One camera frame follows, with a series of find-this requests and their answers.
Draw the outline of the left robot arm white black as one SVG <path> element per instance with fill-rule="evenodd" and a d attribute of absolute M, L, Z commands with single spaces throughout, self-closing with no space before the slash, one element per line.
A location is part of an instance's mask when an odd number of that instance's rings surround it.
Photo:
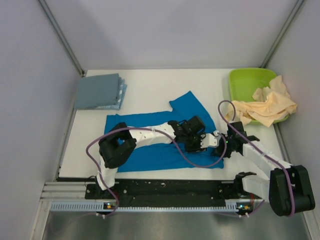
<path fill-rule="evenodd" d="M 109 198 L 114 191 L 115 175 L 135 149 L 156 145 L 184 144 L 186 152 L 202 152 L 209 147 L 209 137 L 204 133 L 205 125 L 198 116 L 189 121 L 170 120 L 145 130 L 130 129 L 111 134 L 98 142 L 100 174 L 97 177 L 96 192 L 102 198 Z"/>

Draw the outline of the bright blue t shirt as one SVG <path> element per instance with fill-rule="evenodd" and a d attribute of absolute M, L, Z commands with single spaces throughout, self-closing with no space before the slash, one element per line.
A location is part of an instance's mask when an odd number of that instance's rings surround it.
<path fill-rule="evenodd" d="M 207 110 L 195 95 L 189 91 L 184 95 L 169 101 L 171 111 L 151 113 L 137 113 L 129 115 L 108 115 L 104 132 L 109 132 L 118 123 L 126 123 L 128 127 L 156 126 L 173 121 L 189 120 L 194 116 L 200 117 L 205 124 L 205 132 L 212 133 L 216 130 L 214 121 Z M 173 143 L 153 144 L 143 146 L 133 151 L 127 162 L 118 168 L 119 173 L 157 171 L 169 169 L 192 168 L 179 153 Z"/>

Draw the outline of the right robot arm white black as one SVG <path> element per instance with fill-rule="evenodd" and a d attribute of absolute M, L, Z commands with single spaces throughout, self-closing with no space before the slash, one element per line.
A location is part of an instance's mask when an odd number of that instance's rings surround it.
<path fill-rule="evenodd" d="M 278 216 L 314 210 L 316 202 L 308 170 L 302 165 L 292 165 L 269 151 L 254 135 L 247 135 L 243 124 L 230 123 L 227 133 L 210 133 L 212 155 L 230 158 L 239 153 L 257 166 L 266 178 L 257 173 L 240 172 L 235 176 L 233 192 L 239 198 L 254 194 L 268 202 Z"/>

